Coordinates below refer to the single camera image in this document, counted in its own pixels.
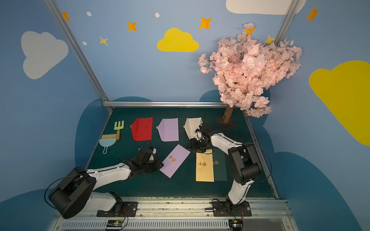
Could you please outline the lilac envelope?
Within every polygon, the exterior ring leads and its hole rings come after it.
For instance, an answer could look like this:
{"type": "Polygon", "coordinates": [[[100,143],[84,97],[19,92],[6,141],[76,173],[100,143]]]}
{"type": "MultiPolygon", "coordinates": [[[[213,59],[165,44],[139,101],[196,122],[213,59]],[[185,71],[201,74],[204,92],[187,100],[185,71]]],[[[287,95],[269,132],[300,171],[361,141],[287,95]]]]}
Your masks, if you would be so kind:
{"type": "Polygon", "coordinates": [[[178,144],[162,162],[160,171],[171,178],[189,156],[190,151],[178,144]]]}
{"type": "Polygon", "coordinates": [[[164,118],[157,126],[159,136],[163,142],[179,141],[178,118],[164,118]]]}

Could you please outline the red envelope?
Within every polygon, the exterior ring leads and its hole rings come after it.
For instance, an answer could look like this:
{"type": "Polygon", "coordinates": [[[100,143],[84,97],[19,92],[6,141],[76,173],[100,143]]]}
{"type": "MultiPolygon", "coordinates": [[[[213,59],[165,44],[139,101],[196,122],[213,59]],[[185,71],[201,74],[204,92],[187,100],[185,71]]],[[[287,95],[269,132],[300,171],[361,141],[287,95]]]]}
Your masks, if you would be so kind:
{"type": "Polygon", "coordinates": [[[137,118],[130,126],[134,141],[152,140],[153,118],[137,118]]]}

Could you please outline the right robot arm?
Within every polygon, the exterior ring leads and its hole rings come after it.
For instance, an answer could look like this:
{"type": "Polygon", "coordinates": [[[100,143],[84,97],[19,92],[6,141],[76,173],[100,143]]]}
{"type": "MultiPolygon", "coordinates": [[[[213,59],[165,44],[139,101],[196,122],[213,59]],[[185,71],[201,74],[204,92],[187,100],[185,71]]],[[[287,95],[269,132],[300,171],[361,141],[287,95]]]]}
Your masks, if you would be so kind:
{"type": "Polygon", "coordinates": [[[198,127],[184,125],[189,138],[187,149],[205,152],[208,147],[215,147],[228,155],[230,171],[234,179],[225,202],[213,203],[214,212],[228,212],[230,215],[251,215],[246,195],[263,172],[263,168],[253,143],[235,141],[219,131],[212,131],[209,124],[198,127]]]}

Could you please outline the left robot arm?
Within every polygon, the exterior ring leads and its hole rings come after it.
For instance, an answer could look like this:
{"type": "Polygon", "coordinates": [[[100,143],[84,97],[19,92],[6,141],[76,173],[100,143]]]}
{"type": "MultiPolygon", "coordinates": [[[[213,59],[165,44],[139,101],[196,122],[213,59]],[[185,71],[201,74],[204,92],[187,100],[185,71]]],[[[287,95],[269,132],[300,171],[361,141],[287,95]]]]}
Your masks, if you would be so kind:
{"type": "Polygon", "coordinates": [[[129,180],[141,173],[153,173],[164,164],[156,157],[153,147],[140,148],[136,156],[117,165],[85,169],[75,167],[50,193],[44,193],[44,201],[68,219],[81,212],[97,212],[99,217],[128,216],[123,200],[115,192],[97,193],[102,186],[129,180]]]}

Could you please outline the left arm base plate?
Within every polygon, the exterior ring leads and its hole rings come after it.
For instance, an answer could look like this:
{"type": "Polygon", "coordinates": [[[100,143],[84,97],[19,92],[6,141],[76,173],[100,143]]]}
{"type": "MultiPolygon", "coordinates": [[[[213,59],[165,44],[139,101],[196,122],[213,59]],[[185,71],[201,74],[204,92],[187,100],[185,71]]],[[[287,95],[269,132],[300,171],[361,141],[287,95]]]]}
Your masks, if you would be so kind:
{"type": "Polygon", "coordinates": [[[137,212],[138,202],[118,201],[109,211],[99,210],[97,217],[135,217],[137,212]]]}

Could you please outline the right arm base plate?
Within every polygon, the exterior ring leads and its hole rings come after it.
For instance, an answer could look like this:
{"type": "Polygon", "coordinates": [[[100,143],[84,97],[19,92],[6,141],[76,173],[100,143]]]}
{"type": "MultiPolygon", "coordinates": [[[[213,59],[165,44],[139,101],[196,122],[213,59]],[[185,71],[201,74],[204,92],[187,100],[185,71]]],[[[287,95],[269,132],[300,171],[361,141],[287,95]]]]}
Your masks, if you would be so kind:
{"type": "Polygon", "coordinates": [[[217,201],[211,202],[212,210],[215,217],[251,217],[251,206],[247,201],[244,201],[238,205],[233,205],[228,201],[217,201]]]}

